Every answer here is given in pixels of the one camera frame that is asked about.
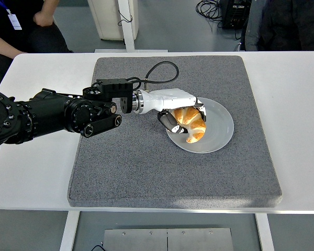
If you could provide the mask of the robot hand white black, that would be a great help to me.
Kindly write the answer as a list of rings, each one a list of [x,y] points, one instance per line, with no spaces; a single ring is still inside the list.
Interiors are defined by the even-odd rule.
[[[144,114],[150,110],[159,112],[158,120],[173,133],[186,133],[187,130],[181,127],[171,110],[178,108],[192,107],[199,111],[201,118],[206,121],[206,109],[204,104],[195,96],[181,89],[161,89],[146,92],[135,91],[133,94],[133,110],[137,114]]]

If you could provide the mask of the person's left hand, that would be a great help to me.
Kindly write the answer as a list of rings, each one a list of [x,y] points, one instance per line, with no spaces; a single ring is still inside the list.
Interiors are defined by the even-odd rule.
[[[33,21],[42,27],[50,26],[53,24],[53,13],[41,10],[34,14]]]

